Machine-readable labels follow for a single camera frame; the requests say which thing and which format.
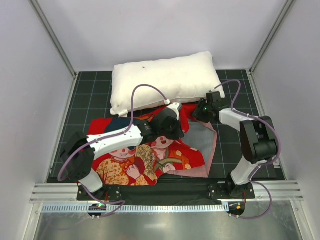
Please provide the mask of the white pillow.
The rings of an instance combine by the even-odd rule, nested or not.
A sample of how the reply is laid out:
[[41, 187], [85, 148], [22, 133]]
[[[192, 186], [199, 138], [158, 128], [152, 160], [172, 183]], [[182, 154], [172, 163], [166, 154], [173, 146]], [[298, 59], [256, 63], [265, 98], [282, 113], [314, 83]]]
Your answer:
[[165, 99], [193, 103], [208, 92], [225, 92], [213, 57], [204, 51], [190, 56], [115, 65], [112, 71], [111, 115], [164, 105]]

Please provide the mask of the red cartoon print pillowcase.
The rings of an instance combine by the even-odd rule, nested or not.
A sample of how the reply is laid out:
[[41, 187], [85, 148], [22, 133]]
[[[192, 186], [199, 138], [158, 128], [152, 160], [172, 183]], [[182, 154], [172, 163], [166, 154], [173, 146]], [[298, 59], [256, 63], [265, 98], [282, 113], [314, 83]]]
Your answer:
[[184, 137], [158, 137], [154, 142], [107, 153], [93, 162], [93, 170], [106, 185], [153, 186], [164, 174], [207, 178], [217, 146], [217, 133], [209, 123], [196, 120], [195, 103], [180, 111]]

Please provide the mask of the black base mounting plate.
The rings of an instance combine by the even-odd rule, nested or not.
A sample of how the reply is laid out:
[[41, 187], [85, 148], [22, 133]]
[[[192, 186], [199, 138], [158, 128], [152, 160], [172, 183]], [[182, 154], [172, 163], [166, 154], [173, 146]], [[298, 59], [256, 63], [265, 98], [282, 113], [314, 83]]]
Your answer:
[[228, 193], [224, 179], [164, 176], [155, 185], [104, 185], [93, 197], [78, 186], [78, 201], [125, 201], [128, 206], [200, 206], [219, 201], [249, 201], [255, 198], [251, 184], [238, 192]]

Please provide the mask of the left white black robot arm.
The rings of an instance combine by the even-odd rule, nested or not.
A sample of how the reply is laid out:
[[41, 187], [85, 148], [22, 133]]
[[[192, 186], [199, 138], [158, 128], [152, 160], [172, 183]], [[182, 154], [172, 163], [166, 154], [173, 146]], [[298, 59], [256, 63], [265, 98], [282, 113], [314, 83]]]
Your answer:
[[106, 188], [92, 168], [94, 161], [113, 151], [154, 142], [158, 137], [183, 138], [180, 109], [179, 103], [172, 103], [151, 121], [132, 118], [128, 126], [115, 131], [96, 135], [75, 133], [60, 154], [63, 166], [57, 179], [79, 182], [94, 200], [103, 199]]

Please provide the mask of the left aluminium frame post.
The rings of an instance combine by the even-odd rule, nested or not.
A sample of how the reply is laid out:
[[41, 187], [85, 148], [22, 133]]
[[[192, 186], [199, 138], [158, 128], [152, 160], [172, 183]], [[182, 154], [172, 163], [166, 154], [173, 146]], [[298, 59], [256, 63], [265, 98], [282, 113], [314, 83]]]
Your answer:
[[49, 36], [53, 46], [55, 47], [56, 51], [58, 52], [59, 56], [62, 59], [62, 62], [66, 66], [67, 70], [71, 74], [72, 78], [75, 79], [77, 77], [77, 72], [75, 71], [74, 67], [72, 66], [69, 58], [65, 50], [63, 49], [55, 31], [53, 30], [45, 12], [43, 11], [40, 3], [38, 0], [29, 0], [28, 1], [31, 7], [33, 8], [36, 16], [38, 17], [40, 23], [42, 24], [44, 30], [46, 31], [47, 35]]

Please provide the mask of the black grid cutting mat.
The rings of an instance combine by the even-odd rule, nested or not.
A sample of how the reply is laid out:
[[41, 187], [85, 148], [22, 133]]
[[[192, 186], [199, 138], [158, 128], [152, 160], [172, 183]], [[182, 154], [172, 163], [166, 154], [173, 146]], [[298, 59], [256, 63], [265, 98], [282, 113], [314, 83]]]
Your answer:
[[[251, 83], [246, 70], [218, 70], [225, 97], [230, 102], [236, 97], [235, 108], [243, 113], [259, 115]], [[60, 153], [66, 142], [76, 132], [87, 133], [91, 122], [99, 118], [110, 118], [112, 73], [110, 71], [80, 72], [67, 107], [67, 116], [58, 142]], [[224, 179], [241, 158], [240, 135], [234, 129], [213, 124], [217, 132], [217, 145], [210, 167], [209, 177]]]

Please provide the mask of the aluminium frame post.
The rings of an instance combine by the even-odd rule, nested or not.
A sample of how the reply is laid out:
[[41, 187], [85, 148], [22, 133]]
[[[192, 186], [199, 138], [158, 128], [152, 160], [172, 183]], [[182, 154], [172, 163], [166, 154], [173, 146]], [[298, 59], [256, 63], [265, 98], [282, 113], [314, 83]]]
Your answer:
[[40, 3], [38, 0], [29, 0], [28, 1], [31, 7], [33, 8], [36, 16], [38, 17], [40, 23], [42, 24], [44, 30], [46, 31], [47, 35], [49, 36], [53, 46], [55, 47], [56, 51], [58, 52], [59, 56], [62, 59], [62, 62], [66, 66], [67, 70], [71, 74], [72, 78], [75, 79], [77, 77], [77, 72], [75, 71], [74, 67], [72, 66], [69, 58], [65, 50], [63, 49], [55, 31], [53, 30], [45, 12], [43, 11]]
[[288, 17], [291, 9], [293, 8], [293, 6], [295, 5], [297, 1], [296, 0], [286, 0], [284, 2], [284, 5], [282, 6], [279, 14], [277, 15], [265, 41], [263, 42], [255, 60], [253, 61], [253, 64], [251, 66], [251, 68], [249, 69], [250, 74], [252, 75], [256, 69], [258, 68], [262, 58], [264, 57], [264, 55], [266, 54], [268, 48], [270, 47], [271, 43], [273, 42], [273, 40], [275, 39], [276, 35], [278, 34], [281, 26], [283, 25], [283, 23], [285, 22], [286, 18]]

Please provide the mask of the aluminium front rail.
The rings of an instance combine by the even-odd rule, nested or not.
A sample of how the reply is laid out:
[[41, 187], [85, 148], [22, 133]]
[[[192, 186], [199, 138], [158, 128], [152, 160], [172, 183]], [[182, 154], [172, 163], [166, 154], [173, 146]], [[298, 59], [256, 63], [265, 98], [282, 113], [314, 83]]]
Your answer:
[[[252, 201], [268, 201], [271, 194], [273, 201], [302, 201], [303, 195], [298, 183], [294, 180], [288, 181], [261, 181], [263, 186], [253, 184], [249, 197], [246, 200]], [[29, 202], [35, 203], [62, 203], [72, 202], [76, 200], [78, 194], [78, 186], [75, 183], [37, 183], [32, 191]]]

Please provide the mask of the right aluminium frame post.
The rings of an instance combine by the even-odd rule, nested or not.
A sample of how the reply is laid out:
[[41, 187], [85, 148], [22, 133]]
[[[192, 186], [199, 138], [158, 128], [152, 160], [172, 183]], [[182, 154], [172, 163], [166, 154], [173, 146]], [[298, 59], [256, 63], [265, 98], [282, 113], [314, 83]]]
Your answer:
[[273, 42], [273, 40], [275, 39], [276, 35], [278, 34], [281, 26], [283, 25], [283, 23], [285, 22], [286, 18], [288, 17], [291, 9], [293, 8], [293, 6], [295, 5], [297, 1], [296, 0], [286, 0], [284, 2], [284, 5], [282, 6], [279, 14], [277, 15], [265, 41], [263, 42], [255, 60], [253, 61], [253, 64], [251, 66], [251, 68], [249, 69], [250, 74], [252, 75], [256, 69], [258, 68], [262, 58], [264, 57], [264, 55], [266, 54], [268, 48], [270, 47], [271, 43]]

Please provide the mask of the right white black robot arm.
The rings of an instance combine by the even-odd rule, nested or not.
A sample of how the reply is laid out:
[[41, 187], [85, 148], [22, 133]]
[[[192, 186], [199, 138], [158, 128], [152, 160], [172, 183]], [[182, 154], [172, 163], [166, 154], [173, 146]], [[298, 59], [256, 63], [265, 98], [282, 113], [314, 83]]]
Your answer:
[[239, 132], [242, 157], [226, 178], [225, 192], [230, 198], [241, 198], [257, 171], [279, 153], [272, 119], [245, 114], [226, 105], [218, 91], [208, 92], [201, 98], [192, 116], [198, 121], [215, 121]]

